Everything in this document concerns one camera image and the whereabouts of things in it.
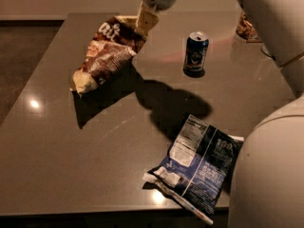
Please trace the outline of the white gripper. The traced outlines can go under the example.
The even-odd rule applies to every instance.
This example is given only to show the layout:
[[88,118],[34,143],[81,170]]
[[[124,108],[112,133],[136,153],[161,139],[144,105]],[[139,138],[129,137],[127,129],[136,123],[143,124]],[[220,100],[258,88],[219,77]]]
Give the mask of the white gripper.
[[170,9],[177,0],[142,0],[136,20],[135,31],[146,37],[159,23],[158,10]]

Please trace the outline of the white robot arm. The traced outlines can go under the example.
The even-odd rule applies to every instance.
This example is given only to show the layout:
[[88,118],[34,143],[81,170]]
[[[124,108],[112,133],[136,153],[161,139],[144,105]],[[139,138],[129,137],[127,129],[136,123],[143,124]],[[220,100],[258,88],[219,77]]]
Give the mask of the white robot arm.
[[227,228],[304,228],[304,0],[237,0],[294,100],[245,140],[232,177]]

